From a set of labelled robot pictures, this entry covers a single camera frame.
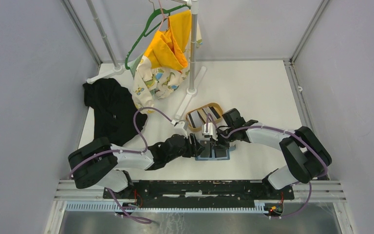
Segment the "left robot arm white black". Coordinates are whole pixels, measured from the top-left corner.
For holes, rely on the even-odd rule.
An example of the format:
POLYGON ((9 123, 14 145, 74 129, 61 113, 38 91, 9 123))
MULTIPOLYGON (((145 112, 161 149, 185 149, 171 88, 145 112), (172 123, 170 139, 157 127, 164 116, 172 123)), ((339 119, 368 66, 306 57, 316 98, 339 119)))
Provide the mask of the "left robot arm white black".
POLYGON ((69 178, 74 180, 78 189, 97 185, 111 189, 125 199, 133 194, 133 183, 127 169, 159 170, 179 157, 198 157, 204 151, 205 147, 194 134, 174 134, 146 150, 118 146, 101 137, 68 156, 69 178))

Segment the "blue card holder wallet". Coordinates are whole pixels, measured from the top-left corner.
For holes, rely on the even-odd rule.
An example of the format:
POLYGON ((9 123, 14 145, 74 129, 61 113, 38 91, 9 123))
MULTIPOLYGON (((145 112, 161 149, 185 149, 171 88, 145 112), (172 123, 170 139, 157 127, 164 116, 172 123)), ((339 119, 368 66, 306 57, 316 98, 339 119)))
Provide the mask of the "blue card holder wallet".
POLYGON ((198 155, 196 161, 220 161, 230 160, 230 153, 236 150, 236 145, 213 145, 209 140, 200 140, 199 143, 204 146, 204 150, 198 155))

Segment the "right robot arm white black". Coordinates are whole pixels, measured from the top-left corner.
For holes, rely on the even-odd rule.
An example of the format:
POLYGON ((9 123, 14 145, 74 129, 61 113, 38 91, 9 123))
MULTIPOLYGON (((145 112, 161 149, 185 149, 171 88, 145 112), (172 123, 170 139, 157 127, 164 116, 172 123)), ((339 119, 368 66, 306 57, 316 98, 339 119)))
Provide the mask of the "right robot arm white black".
POLYGON ((225 127, 217 127, 210 114, 202 125, 202 134, 213 145, 228 146, 235 141, 262 144, 281 151, 286 165, 269 173, 263 180, 262 194, 276 198, 281 189, 292 184, 307 184, 312 179, 326 176, 332 158, 325 147, 306 126, 285 130, 262 124, 256 120, 245 121, 233 108, 222 115, 225 127))

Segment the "oval wooden card tray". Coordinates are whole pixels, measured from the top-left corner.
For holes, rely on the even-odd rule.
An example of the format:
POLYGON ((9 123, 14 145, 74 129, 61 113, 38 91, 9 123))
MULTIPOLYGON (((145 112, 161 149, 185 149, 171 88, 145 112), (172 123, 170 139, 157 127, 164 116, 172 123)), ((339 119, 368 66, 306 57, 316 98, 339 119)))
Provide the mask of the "oval wooden card tray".
MULTIPOLYGON (((190 112, 193 112, 193 111, 198 111, 198 113, 200 114, 200 117, 203 121, 203 125, 206 123, 207 121, 207 116, 210 115, 211 117, 209 118, 209 121, 211 121, 211 119, 213 119, 216 123, 220 122, 223 118, 222 118, 222 114, 223 114, 223 109, 221 108, 221 106, 215 102, 212 102, 212 103, 209 103, 207 105, 204 105, 202 107, 199 107, 199 108, 196 108, 190 112)), ((199 128, 192 128, 191 124, 190 124, 190 121, 188 120, 187 118, 187 115, 190 113, 188 112, 186 114, 186 117, 185 117, 185 120, 188 122, 188 128, 193 131, 193 132, 197 132, 197 131, 200 131, 201 130, 201 127, 199 128)))

